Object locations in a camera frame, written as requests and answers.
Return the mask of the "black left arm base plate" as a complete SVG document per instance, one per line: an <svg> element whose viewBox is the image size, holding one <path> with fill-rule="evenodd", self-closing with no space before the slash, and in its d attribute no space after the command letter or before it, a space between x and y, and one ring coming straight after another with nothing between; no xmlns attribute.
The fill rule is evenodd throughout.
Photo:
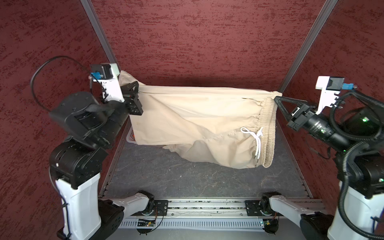
<svg viewBox="0 0 384 240"><path fill-rule="evenodd" d="M166 216L168 212L168 200L153 200L151 201L151 214L150 216Z"/></svg>

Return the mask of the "beige drawstring shorts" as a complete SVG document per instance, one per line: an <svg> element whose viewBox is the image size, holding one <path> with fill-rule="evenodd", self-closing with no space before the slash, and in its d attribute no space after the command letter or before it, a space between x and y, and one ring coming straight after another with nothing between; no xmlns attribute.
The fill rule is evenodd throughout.
<svg viewBox="0 0 384 240"><path fill-rule="evenodd" d="M138 145L234 169L272 164L281 93L140 83L138 95L144 112L131 116Z"/></svg>

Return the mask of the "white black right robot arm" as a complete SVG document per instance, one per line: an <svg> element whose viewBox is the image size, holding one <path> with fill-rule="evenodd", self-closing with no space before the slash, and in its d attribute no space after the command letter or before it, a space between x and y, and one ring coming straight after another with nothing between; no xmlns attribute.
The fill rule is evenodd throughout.
<svg viewBox="0 0 384 240"><path fill-rule="evenodd" d="M290 128L304 129L336 151L341 186L334 215L302 209L277 192L265 193L258 206L270 217L265 231L275 233L284 216L307 240L383 239L375 229L384 221L384 104L352 90L331 99L325 118L306 101L278 97L276 103Z"/></svg>

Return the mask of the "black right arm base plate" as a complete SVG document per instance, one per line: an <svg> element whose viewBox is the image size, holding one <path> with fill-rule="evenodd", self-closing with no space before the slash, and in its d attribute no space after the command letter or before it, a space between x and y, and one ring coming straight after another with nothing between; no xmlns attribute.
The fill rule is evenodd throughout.
<svg viewBox="0 0 384 240"><path fill-rule="evenodd" d="M245 209L248 217L264 216L261 211L260 200L246 200Z"/></svg>

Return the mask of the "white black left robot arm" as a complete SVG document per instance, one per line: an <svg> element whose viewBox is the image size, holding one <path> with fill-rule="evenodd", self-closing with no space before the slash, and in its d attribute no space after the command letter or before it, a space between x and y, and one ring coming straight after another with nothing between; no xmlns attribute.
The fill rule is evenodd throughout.
<svg viewBox="0 0 384 240"><path fill-rule="evenodd" d="M50 155L49 176L62 200L62 240L105 240L124 217L157 214L155 198L146 191L122 200L101 200L98 184L103 161L130 115L143 114L139 83L121 86L115 63L92 65L91 84L99 84L103 99L92 91L66 97L49 116L68 137Z"/></svg>

